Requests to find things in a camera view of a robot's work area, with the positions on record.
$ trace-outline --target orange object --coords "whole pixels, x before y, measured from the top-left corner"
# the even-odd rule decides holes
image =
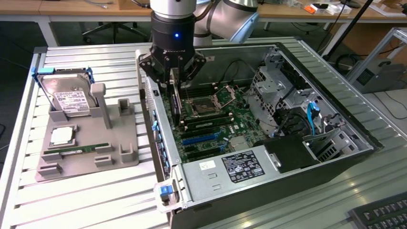
[[[306,10],[309,13],[315,13],[315,11],[317,11],[311,6],[306,6],[306,7],[305,7],[305,10]]]

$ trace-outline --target hard drive label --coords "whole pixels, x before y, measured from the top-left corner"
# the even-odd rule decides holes
[[[90,111],[90,105],[83,91],[55,92],[55,96],[66,113]]]
[[[222,160],[234,183],[265,175],[265,170],[254,151],[226,156]]]

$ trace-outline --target office chair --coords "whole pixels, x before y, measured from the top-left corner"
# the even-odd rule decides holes
[[[107,30],[107,29],[113,28],[113,31],[114,31],[114,44],[117,43],[117,34],[119,33],[119,29],[127,30],[131,33],[142,36],[145,42],[147,42],[149,41],[149,36],[147,36],[146,33],[143,33],[142,31],[137,30],[138,24],[134,22],[134,27],[131,28],[131,27],[125,25],[126,23],[127,22],[110,22],[107,24],[103,24],[103,22],[99,22],[99,26],[95,29],[85,32],[85,22],[81,22],[83,41],[90,44],[93,42],[93,39],[89,37],[89,35],[93,35],[93,34],[98,33],[99,31],[103,31],[103,30]]]

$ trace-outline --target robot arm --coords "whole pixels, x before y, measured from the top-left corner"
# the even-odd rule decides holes
[[[149,76],[163,87],[194,79],[206,58],[194,40],[211,40],[211,33],[243,43],[259,19],[257,0],[151,0],[153,47],[139,57]]]

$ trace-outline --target black keyboard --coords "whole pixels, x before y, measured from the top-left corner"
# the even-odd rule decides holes
[[[407,192],[354,208],[350,215],[361,229],[407,229]]]

